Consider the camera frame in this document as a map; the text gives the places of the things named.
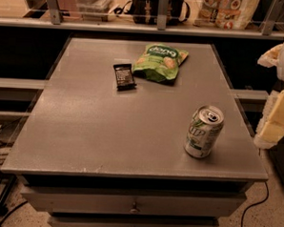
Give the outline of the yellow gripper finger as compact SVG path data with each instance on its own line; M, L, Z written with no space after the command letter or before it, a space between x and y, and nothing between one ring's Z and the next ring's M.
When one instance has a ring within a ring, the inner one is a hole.
M254 145L270 149L284 137L284 90L271 91L255 130Z
M257 59L257 63L266 68L276 66L278 64L278 56L282 47L282 44L272 47Z

